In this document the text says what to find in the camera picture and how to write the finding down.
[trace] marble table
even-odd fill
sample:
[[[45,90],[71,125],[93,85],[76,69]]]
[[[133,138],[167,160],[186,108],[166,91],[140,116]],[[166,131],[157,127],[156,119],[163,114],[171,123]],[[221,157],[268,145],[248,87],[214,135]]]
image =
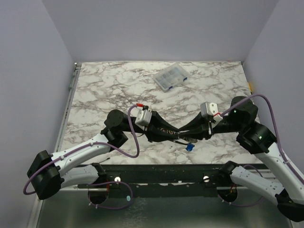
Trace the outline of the marble table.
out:
[[[180,86],[164,93],[152,75],[172,62],[95,62],[83,63],[76,86],[61,149],[67,149],[104,129],[104,120],[112,109],[127,113],[135,103],[148,105],[177,128],[192,120],[200,104],[209,101],[223,112],[231,99],[250,95],[240,62],[181,62],[190,77]],[[135,154],[135,144],[129,140],[121,147]],[[88,162],[105,164],[215,164],[229,160],[237,163],[259,163],[236,142],[236,133],[214,135],[199,141],[193,151],[172,142],[147,141],[139,137],[140,156],[128,158],[117,151],[95,157]]]

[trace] marble surface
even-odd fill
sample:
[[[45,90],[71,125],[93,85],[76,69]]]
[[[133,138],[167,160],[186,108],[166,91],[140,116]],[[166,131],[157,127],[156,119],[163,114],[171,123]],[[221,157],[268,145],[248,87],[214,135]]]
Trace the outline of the marble surface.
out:
[[[64,132],[62,150],[75,146],[102,130],[104,120],[112,109],[127,113],[135,103],[148,105],[177,128],[187,124],[200,111],[200,104],[218,104],[223,112],[230,107],[233,97],[250,95],[240,62],[182,62],[190,74],[182,85],[164,93],[152,75],[170,66],[171,62],[96,62],[83,63]],[[121,147],[135,154],[130,133]],[[172,142],[147,141],[138,138],[141,153],[136,159],[117,151],[95,157],[88,162],[105,164],[214,164],[229,160],[237,163],[259,163],[259,160],[240,147],[236,133],[214,135],[199,141],[193,151]]]

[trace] blue object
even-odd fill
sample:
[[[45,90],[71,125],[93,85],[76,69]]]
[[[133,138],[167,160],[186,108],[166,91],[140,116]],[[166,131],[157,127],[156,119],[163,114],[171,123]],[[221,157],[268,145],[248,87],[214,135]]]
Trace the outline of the blue object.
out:
[[[187,145],[187,147],[186,147],[186,150],[187,150],[187,151],[192,151],[193,147],[194,147],[194,145],[193,145],[192,143],[189,143],[189,144]]]

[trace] plastic container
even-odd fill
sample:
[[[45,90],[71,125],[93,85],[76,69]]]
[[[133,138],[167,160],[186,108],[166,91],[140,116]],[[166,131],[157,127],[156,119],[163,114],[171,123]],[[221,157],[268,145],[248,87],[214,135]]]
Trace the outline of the plastic container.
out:
[[[185,71],[178,63],[161,70],[153,75],[154,81],[166,93],[170,89],[178,86],[189,77],[189,73]]]

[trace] gray wall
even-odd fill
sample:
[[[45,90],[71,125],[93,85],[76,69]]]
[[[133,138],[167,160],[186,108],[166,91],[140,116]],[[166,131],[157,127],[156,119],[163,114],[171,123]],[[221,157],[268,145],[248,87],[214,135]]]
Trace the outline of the gray wall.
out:
[[[304,172],[304,1],[280,0],[244,62],[255,93],[273,106],[283,149]],[[260,119],[272,127],[265,102]]]
[[[40,0],[0,7],[0,227],[26,227],[24,196],[36,154],[52,152],[74,63]]]
[[[277,0],[43,0],[77,62],[245,60]]]

